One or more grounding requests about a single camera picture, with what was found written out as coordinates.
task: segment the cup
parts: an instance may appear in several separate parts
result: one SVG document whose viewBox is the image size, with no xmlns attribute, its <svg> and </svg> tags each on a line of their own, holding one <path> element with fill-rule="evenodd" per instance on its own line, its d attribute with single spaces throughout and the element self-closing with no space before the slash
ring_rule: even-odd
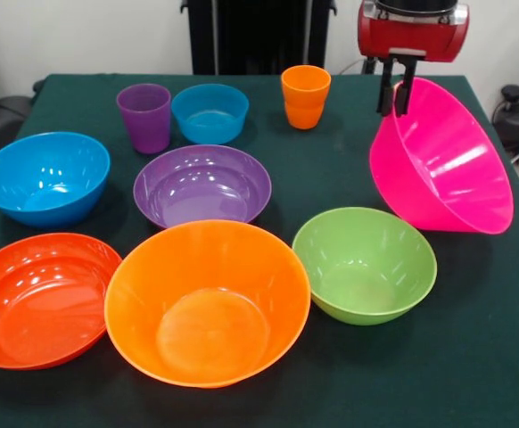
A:
<svg viewBox="0 0 519 428">
<path fill-rule="evenodd" d="M 152 83 L 126 87 L 117 95 L 125 128 L 138 152 L 152 154 L 169 146 L 170 98 L 166 87 Z"/>
<path fill-rule="evenodd" d="M 281 83 L 289 124 L 298 129 L 314 128 L 323 114 L 331 75 L 314 65 L 296 65 L 284 71 Z"/>
</svg>

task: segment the table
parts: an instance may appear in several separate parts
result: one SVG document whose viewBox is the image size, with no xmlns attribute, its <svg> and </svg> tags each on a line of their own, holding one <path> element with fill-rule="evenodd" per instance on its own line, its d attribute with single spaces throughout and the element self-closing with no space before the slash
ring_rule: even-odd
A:
<svg viewBox="0 0 519 428">
<path fill-rule="evenodd" d="M 465 78 L 433 78 L 497 136 Z M 380 118 L 378 77 L 337 77 L 319 126 L 290 128 L 278 77 L 63 76 L 47 79 L 21 136 L 70 130 L 111 153 L 109 184 L 71 231 L 122 256 L 156 230 L 132 185 L 154 156 L 133 152 L 114 103 L 125 86 L 163 84 L 174 95 L 202 82 L 241 88 L 251 108 L 230 145 L 268 169 L 273 197 L 257 224 L 288 243 L 315 214 L 341 206 L 388 208 L 367 163 Z M 172 146 L 186 144 L 176 125 Z M 501 148 L 499 152 L 507 161 Z M 0 427 L 519 427 L 519 180 L 515 221 L 501 236 L 425 233 L 439 262 L 432 293 L 389 324 L 340 324 L 313 307 L 296 345 L 269 370 L 212 391 L 158 383 L 129 366 L 107 337 L 50 370 L 0 370 Z M 37 230 L 0 214 L 0 247 Z"/>
</svg>

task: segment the blue bowl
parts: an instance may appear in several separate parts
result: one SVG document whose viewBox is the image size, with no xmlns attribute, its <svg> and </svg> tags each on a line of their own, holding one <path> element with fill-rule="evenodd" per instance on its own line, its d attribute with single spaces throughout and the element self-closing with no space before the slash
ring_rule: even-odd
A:
<svg viewBox="0 0 519 428">
<path fill-rule="evenodd" d="M 99 200 L 110 167 L 109 152 L 90 136 L 22 138 L 0 150 L 0 210 L 33 227 L 75 224 Z"/>
<path fill-rule="evenodd" d="M 171 104 L 185 138 L 196 144 L 225 144 L 240 135 L 250 109 L 235 87 L 196 85 L 175 96 Z"/>
</svg>

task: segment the plastic bowl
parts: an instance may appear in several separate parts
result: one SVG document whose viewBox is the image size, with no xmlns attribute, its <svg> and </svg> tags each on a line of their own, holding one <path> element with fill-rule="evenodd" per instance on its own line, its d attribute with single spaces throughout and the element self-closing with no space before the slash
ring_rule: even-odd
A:
<svg viewBox="0 0 519 428">
<path fill-rule="evenodd" d="M 94 138 L 52 132 L 0 150 L 0 210 L 33 227 L 81 221 L 105 187 L 111 160 Z"/>
<path fill-rule="evenodd" d="M 77 234 L 37 235 L 0 250 L 0 367 L 48 368 L 105 332 L 103 302 L 120 263 L 110 246 Z"/>
<path fill-rule="evenodd" d="M 309 280 L 284 242 L 203 220 L 159 232 L 115 272 L 105 301 L 119 353 L 165 383 L 218 388 L 265 370 L 295 343 Z"/>
<path fill-rule="evenodd" d="M 444 88 L 416 78 L 408 115 L 383 119 L 370 166 L 386 203 L 415 227 L 497 235 L 514 203 L 495 146 Z"/>
<path fill-rule="evenodd" d="M 343 323 L 375 325 L 411 310 L 430 292 L 436 258 L 408 223 L 379 210 L 340 208 L 308 221 L 293 240 L 313 301 Z"/>
<path fill-rule="evenodd" d="M 191 145 L 146 165 L 133 193 L 138 209 L 159 227 L 204 219 L 247 223 L 268 204 L 271 181 L 247 153 L 221 145 Z"/>
<path fill-rule="evenodd" d="M 185 138 L 196 144 L 225 144 L 240 135 L 250 108 L 235 87 L 191 86 L 172 100 L 171 109 Z"/>
</svg>

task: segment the green bowl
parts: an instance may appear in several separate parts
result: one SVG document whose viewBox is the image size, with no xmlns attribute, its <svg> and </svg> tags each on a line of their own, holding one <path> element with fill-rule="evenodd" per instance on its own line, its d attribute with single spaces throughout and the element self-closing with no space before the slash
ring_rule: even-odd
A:
<svg viewBox="0 0 519 428">
<path fill-rule="evenodd" d="M 308 221 L 293 250 L 307 269 L 313 301 L 353 325 L 376 325 L 411 310 L 436 280 L 430 244 L 398 217 L 339 208 Z"/>
</svg>

